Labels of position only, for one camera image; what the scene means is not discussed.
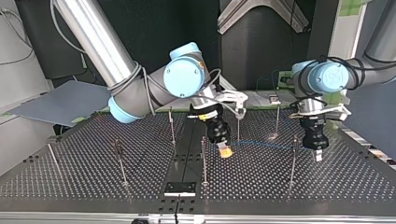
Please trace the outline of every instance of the black cable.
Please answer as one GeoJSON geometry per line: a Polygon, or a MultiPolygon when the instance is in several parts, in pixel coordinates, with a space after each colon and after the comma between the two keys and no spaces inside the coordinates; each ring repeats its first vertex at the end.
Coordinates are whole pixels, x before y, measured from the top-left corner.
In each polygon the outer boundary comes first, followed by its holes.
{"type": "MultiPolygon", "coordinates": [[[[355,58],[355,61],[359,64],[359,66],[361,68],[364,68],[364,64],[360,59],[355,58]]],[[[360,87],[363,84],[365,79],[366,79],[366,71],[361,70],[361,81],[360,81],[358,87],[360,87]]]]}
{"type": "Polygon", "coordinates": [[[21,58],[21,59],[18,59],[18,60],[13,61],[13,62],[0,63],[0,65],[6,65],[6,64],[11,64],[11,63],[19,63],[19,62],[22,62],[22,61],[28,59],[32,54],[33,54],[33,49],[30,49],[30,52],[29,52],[29,54],[28,54],[26,57],[21,58]]]}
{"type": "MultiPolygon", "coordinates": [[[[335,60],[339,60],[340,62],[346,62],[344,59],[338,58],[338,57],[326,57],[328,59],[335,59],[335,60]]],[[[350,68],[356,69],[356,70],[360,70],[360,71],[382,71],[382,70],[387,70],[390,68],[396,67],[396,63],[394,64],[390,64],[387,66],[383,66],[383,67],[374,67],[374,68],[365,68],[363,67],[357,67],[357,66],[353,66],[350,65],[350,68]]]]}
{"type": "Polygon", "coordinates": [[[375,63],[396,63],[396,61],[382,61],[382,60],[375,59],[372,56],[368,55],[368,53],[366,51],[363,52],[363,55],[366,58],[368,58],[370,61],[373,61],[375,63]]]}

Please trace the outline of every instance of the grey panel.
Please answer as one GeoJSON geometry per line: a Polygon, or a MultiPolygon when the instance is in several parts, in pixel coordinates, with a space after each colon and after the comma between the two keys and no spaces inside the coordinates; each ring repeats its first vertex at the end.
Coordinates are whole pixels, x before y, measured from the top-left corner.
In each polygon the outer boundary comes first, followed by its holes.
{"type": "MultiPolygon", "coordinates": [[[[178,141],[186,115],[173,117],[178,141]]],[[[59,170],[46,149],[14,168],[17,172],[4,175],[0,211],[158,212],[164,206],[163,182],[174,155],[171,140],[166,113],[133,124],[98,115],[54,145],[59,170]],[[113,153],[117,137],[124,148],[128,187],[122,185],[113,153]]]]}
{"type": "MultiPolygon", "coordinates": [[[[358,58],[363,54],[387,2],[387,0],[375,0],[367,4],[356,52],[358,58]]],[[[352,115],[345,121],[348,128],[393,159],[396,159],[396,140],[391,135],[396,127],[395,93],[394,82],[349,91],[347,97],[350,98],[351,103],[347,108],[352,115]]]]}
{"type": "Polygon", "coordinates": [[[396,82],[349,91],[351,101],[347,108],[352,115],[345,121],[348,128],[393,159],[396,159],[396,139],[392,136],[396,128],[395,92],[396,82]]]}
{"type": "Polygon", "coordinates": [[[37,119],[73,127],[73,119],[88,117],[107,106],[110,91],[85,82],[68,81],[61,87],[10,111],[28,119],[37,119]]]}

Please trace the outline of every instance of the cable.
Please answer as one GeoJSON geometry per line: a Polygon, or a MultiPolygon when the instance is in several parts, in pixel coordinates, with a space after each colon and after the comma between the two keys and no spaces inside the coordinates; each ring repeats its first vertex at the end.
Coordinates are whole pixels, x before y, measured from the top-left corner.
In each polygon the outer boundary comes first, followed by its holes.
{"type": "Polygon", "coordinates": [[[70,45],[73,49],[78,50],[81,53],[86,53],[83,49],[80,49],[79,47],[76,47],[72,42],[70,42],[69,39],[62,33],[61,28],[59,27],[58,22],[56,21],[56,16],[55,16],[55,9],[54,9],[54,0],[49,1],[49,10],[50,10],[50,15],[52,17],[53,24],[55,25],[56,30],[58,31],[59,35],[66,41],[67,44],[70,45]]]}
{"type": "Polygon", "coordinates": [[[3,20],[5,21],[5,23],[7,24],[7,26],[8,26],[9,28],[11,28],[11,29],[15,32],[15,34],[18,36],[18,38],[19,38],[27,47],[31,48],[32,45],[29,43],[29,39],[27,38],[26,31],[24,30],[24,27],[23,27],[23,23],[22,23],[22,21],[21,21],[21,18],[20,18],[15,12],[13,12],[13,11],[7,9],[7,8],[3,8],[3,7],[1,8],[1,16],[2,16],[3,20]],[[22,36],[20,35],[20,33],[18,33],[17,29],[16,29],[15,26],[12,24],[12,22],[7,18],[6,14],[5,14],[6,12],[8,12],[8,13],[10,13],[11,15],[13,15],[14,17],[16,17],[16,18],[18,19],[18,21],[21,23],[21,27],[22,27],[22,30],[23,30],[24,35],[25,35],[25,38],[24,38],[24,39],[22,38],[22,36]]]}
{"type": "Polygon", "coordinates": [[[210,98],[210,97],[207,97],[207,96],[200,96],[200,95],[193,95],[193,96],[191,96],[189,98],[202,98],[202,99],[206,99],[206,100],[210,100],[210,101],[216,102],[218,104],[224,105],[227,109],[229,109],[235,115],[239,116],[239,114],[236,111],[234,111],[229,105],[223,103],[222,101],[218,101],[218,100],[216,100],[214,98],[210,98]]]}
{"type": "Polygon", "coordinates": [[[368,58],[370,61],[373,61],[375,63],[396,63],[396,61],[382,61],[382,60],[375,59],[372,56],[368,55],[366,51],[363,52],[363,55],[366,58],[368,58]]]}
{"type": "Polygon", "coordinates": [[[155,110],[154,110],[154,107],[152,106],[151,96],[149,94],[149,81],[148,81],[148,75],[146,73],[146,68],[142,67],[142,70],[143,70],[143,78],[144,78],[145,86],[146,86],[146,94],[148,95],[148,106],[151,110],[152,115],[155,116],[155,110]]]}
{"type": "Polygon", "coordinates": [[[11,63],[19,63],[21,61],[24,61],[24,60],[28,59],[32,54],[33,54],[33,49],[30,49],[29,54],[26,55],[24,58],[18,59],[18,60],[13,61],[13,62],[0,63],[0,65],[6,65],[6,64],[11,64],[11,63]]]}
{"type": "Polygon", "coordinates": [[[221,75],[221,69],[219,69],[219,68],[213,69],[212,71],[209,72],[209,76],[211,76],[213,72],[218,72],[218,73],[216,74],[216,76],[215,76],[214,78],[210,79],[210,80],[208,81],[208,83],[204,84],[204,85],[201,87],[201,90],[203,90],[204,88],[206,88],[206,87],[208,87],[208,86],[213,85],[213,83],[215,83],[215,81],[220,77],[220,75],[221,75]]]}

